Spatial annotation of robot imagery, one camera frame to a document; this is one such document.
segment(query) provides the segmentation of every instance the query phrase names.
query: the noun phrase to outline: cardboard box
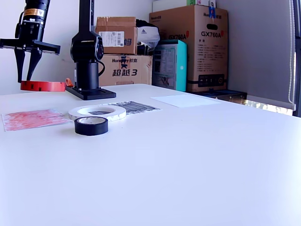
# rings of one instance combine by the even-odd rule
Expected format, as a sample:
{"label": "cardboard box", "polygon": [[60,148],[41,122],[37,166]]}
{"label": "cardboard box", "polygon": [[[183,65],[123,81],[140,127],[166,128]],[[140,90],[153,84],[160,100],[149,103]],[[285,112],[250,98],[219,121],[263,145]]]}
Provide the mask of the cardboard box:
{"label": "cardboard box", "polygon": [[202,5],[216,7],[215,0],[157,0],[152,4],[152,11],[159,12],[171,8],[178,8],[190,5]]}
{"label": "cardboard box", "polygon": [[98,17],[96,33],[103,38],[105,54],[137,54],[135,17]]}
{"label": "cardboard box", "polygon": [[228,12],[208,7],[185,6],[150,14],[150,23],[160,29],[161,39],[179,39],[188,45],[187,91],[227,88]]}
{"label": "cardboard box", "polygon": [[104,55],[104,73],[99,77],[99,86],[126,84],[151,85],[152,56]]}
{"label": "cardboard box", "polygon": [[152,85],[186,91],[187,45],[180,40],[159,42],[153,55]]}

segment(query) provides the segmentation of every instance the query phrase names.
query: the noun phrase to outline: teal box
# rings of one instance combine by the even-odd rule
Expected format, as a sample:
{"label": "teal box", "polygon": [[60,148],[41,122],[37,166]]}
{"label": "teal box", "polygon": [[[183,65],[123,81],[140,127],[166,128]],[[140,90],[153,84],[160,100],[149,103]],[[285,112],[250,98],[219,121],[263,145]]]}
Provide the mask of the teal box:
{"label": "teal box", "polygon": [[187,44],[180,40],[160,41],[154,50],[152,85],[186,91]]}

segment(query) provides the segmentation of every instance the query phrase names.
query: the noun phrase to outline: red patterned paper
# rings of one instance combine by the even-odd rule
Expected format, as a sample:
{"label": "red patterned paper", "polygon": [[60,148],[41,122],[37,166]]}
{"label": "red patterned paper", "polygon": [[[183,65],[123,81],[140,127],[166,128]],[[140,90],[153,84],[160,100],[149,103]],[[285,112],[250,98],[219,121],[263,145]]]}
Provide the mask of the red patterned paper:
{"label": "red patterned paper", "polygon": [[66,119],[63,114],[55,109],[3,114],[2,118],[5,131],[32,129],[42,126],[63,124],[71,121]]}

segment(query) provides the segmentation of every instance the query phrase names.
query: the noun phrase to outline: orange label on gripper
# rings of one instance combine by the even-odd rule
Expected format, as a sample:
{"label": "orange label on gripper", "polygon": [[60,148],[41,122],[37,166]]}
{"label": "orange label on gripper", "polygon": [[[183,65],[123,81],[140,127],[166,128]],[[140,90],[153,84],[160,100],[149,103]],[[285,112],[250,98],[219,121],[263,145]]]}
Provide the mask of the orange label on gripper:
{"label": "orange label on gripper", "polygon": [[40,16],[44,17],[45,11],[38,8],[30,8],[24,11],[24,16]]}

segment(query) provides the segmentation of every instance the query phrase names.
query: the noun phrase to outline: black metal base plate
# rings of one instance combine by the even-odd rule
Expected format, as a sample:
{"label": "black metal base plate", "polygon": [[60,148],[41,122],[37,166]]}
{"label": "black metal base plate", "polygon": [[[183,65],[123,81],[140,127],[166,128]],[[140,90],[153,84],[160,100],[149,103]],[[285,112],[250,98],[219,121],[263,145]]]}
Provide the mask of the black metal base plate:
{"label": "black metal base plate", "polygon": [[76,88],[66,87],[66,90],[82,100],[99,100],[115,98],[116,93],[106,89],[92,89],[79,91]]}

